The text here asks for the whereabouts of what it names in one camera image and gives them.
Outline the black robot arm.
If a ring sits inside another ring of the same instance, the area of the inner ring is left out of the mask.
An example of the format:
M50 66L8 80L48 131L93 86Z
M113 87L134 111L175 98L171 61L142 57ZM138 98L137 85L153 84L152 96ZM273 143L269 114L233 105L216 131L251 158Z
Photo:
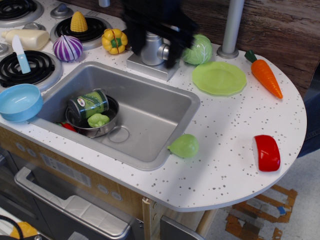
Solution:
M133 52L140 56L147 32L170 41L166 67L172 68L193 42L197 24L185 15L180 0L122 0L122 20Z

